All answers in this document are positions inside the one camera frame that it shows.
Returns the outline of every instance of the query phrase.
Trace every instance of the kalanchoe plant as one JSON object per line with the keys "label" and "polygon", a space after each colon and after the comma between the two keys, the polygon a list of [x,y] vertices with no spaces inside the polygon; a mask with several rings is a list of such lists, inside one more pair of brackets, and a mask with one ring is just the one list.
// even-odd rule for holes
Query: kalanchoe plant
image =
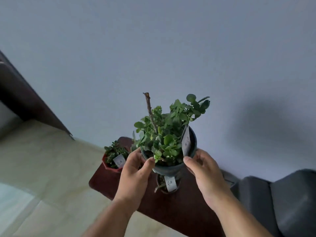
{"label": "kalanchoe plant", "polygon": [[209,107],[209,96],[196,101],[193,94],[187,95],[190,104],[181,103],[178,99],[170,106],[170,113],[162,114],[161,106],[151,109],[149,93],[144,93],[147,102],[148,116],[136,122],[134,126],[139,133],[135,140],[136,147],[143,147],[152,152],[156,163],[161,166],[175,166],[183,162],[180,142],[184,127],[196,120]]}
{"label": "kalanchoe plant", "polygon": [[127,159],[128,157],[128,151],[124,147],[120,147],[117,141],[112,142],[112,145],[107,147],[104,147],[105,154],[107,158],[105,159],[105,162],[114,169],[118,169],[116,164],[114,163],[113,159],[117,157],[118,155],[122,154],[124,156],[124,159]]}

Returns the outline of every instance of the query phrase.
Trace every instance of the bare plant stem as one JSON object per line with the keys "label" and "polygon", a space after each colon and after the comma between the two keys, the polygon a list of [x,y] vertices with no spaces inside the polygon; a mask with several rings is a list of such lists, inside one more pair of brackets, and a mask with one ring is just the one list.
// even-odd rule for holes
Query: bare plant stem
{"label": "bare plant stem", "polygon": [[148,109],[148,113],[149,113],[149,118],[150,118],[150,121],[151,123],[153,124],[154,128],[155,128],[155,132],[156,134],[158,134],[158,129],[157,129],[157,126],[156,124],[154,123],[154,117],[153,117],[153,113],[151,112],[151,106],[150,106],[150,96],[149,96],[149,93],[146,92],[146,93],[143,93],[146,97],[146,102],[147,102],[147,109]]}

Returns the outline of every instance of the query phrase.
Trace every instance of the hand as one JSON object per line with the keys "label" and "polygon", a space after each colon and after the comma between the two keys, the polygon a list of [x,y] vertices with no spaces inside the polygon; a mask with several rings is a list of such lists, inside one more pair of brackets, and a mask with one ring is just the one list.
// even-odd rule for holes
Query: hand
{"label": "hand", "polygon": [[234,197],[216,161],[206,151],[198,149],[193,159],[185,156],[183,161],[195,175],[197,186],[211,209],[215,211],[221,199]]}
{"label": "hand", "polygon": [[120,202],[120,204],[125,205],[130,215],[138,209],[147,188],[148,177],[155,166],[155,159],[151,157],[138,170],[141,161],[140,148],[129,154],[113,199],[113,202]]}

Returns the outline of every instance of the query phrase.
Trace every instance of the plant pot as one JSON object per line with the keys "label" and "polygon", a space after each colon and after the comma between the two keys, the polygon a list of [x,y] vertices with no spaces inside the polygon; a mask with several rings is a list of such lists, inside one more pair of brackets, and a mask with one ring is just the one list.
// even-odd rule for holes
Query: plant pot
{"label": "plant pot", "polygon": [[113,171],[115,173],[121,173],[122,172],[122,169],[123,167],[121,168],[118,168],[118,169],[114,169],[114,168],[111,168],[106,162],[105,162],[105,159],[107,158],[107,155],[104,154],[103,157],[102,157],[102,163],[104,164],[104,167],[106,170],[110,170],[110,171]]}
{"label": "plant pot", "polygon": [[[197,138],[191,127],[189,127],[189,134],[190,134],[190,140],[191,140],[191,148],[190,148],[188,156],[193,158],[197,151]],[[145,159],[148,159],[150,157],[146,154],[143,147],[141,147],[140,150]],[[185,166],[184,163],[181,163],[176,166],[159,166],[156,164],[155,167],[153,168],[153,171],[160,175],[172,177],[172,176],[175,176],[180,171],[180,169],[183,168],[184,166]]]}
{"label": "plant pot", "polygon": [[[162,181],[160,178],[164,178],[163,175],[157,175],[156,177],[156,181],[157,181],[157,185],[160,186],[162,184]],[[176,179],[176,183],[177,183],[177,188],[171,192],[168,191],[167,187],[160,187],[158,190],[160,190],[162,193],[168,195],[168,194],[172,194],[174,192],[176,192],[179,189],[179,185],[180,185],[181,180],[180,179]]]}

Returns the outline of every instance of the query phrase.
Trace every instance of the wooden table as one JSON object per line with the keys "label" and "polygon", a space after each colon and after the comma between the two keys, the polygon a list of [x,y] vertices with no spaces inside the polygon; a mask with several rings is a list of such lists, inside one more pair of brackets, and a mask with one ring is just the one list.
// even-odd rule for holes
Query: wooden table
{"label": "wooden table", "polygon": [[[118,142],[128,149],[132,145],[127,137],[120,137]],[[179,190],[166,195],[159,190],[154,193],[157,183],[156,174],[152,172],[137,211],[189,237],[224,236],[219,219],[205,203],[195,177],[186,168],[181,170],[181,175]],[[89,186],[113,200],[119,179],[120,174],[105,170],[101,164]]]}

